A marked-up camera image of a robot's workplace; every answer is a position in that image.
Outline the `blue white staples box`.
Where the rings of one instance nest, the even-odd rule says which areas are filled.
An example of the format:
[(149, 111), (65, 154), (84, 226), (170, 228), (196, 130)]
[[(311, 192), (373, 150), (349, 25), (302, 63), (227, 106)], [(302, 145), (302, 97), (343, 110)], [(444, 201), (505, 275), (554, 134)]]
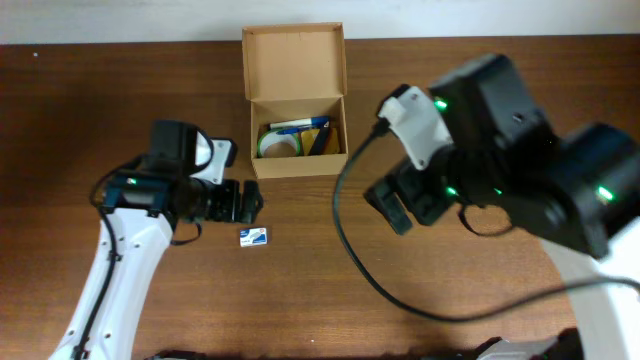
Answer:
[(241, 229), (239, 244), (241, 247), (254, 247), (268, 243), (268, 232), (265, 227)]

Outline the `green tape roll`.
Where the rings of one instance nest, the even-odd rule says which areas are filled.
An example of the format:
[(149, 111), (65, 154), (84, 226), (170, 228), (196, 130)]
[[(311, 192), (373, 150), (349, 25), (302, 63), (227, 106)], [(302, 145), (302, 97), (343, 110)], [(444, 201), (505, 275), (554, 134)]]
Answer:
[(259, 158), (295, 157), (301, 154), (302, 145), (297, 134), (288, 130), (268, 131), (257, 143)]

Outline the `yellow sticky note pad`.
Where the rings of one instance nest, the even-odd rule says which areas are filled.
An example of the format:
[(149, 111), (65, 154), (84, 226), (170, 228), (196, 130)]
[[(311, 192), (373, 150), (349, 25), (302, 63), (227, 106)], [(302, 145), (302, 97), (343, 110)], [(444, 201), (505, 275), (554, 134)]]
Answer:
[[(311, 129), (311, 130), (307, 130), (300, 133), (300, 140), (302, 143), (303, 153), (305, 156), (309, 156), (308, 155), (309, 150), (318, 132), (319, 132), (319, 129)], [(339, 152), (340, 152), (340, 143), (338, 139), (337, 130), (334, 128), (331, 128), (331, 134), (322, 155), (338, 154)]]

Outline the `blue white marker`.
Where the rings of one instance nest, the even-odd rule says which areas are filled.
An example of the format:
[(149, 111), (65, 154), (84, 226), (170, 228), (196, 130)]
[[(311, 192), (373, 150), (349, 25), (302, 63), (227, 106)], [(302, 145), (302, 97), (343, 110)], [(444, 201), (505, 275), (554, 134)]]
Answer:
[(323, 127), (330, 120), (329, 116), (308, 117), (284, 122), (271, 123), (270, 130), (300, 127)]

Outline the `cardboard box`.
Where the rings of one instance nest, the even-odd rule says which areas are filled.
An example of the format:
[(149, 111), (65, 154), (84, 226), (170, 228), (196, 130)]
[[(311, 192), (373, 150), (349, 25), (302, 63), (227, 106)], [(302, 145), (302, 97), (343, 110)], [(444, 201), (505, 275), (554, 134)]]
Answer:
[[(245, 97), (250, 102), (251, 163), (259, 179), (334, 175), (349, 155), (343, 25), (306, 23), (242, 29)], [(272, 123), (327, 116), (335, 154), (267, 158)]]

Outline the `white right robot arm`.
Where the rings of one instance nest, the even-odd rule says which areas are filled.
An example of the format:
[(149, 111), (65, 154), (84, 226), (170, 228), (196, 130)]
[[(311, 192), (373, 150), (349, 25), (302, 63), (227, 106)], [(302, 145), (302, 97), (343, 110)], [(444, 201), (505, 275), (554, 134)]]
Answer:
[(402, 85), (375, 135), (406, 157), (365, 193), (395, 233), (452, 205), (496, 206), (536, 236), (561, 275), (576, 326), (550, 339), (500, 339), (485, 359), (635, 359), (639, 355), (639, 147), (592, 124), (557, 136), (512, 61), (476, 58), (427, 90)]

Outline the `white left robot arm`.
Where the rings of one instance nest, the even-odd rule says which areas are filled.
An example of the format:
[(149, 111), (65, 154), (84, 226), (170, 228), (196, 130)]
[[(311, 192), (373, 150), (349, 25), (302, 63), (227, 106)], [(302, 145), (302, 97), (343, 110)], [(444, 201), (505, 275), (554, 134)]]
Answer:
[(149, 149), (103, 175), (89, 202), (100, 217), (95, 257), (52, 358), (128, 359), (154, 273), (185, 245), (179, 224), (252, 224), (264, 202), (256, 182), (227, 179), (236, 143), (200, 127), (157, 120)]

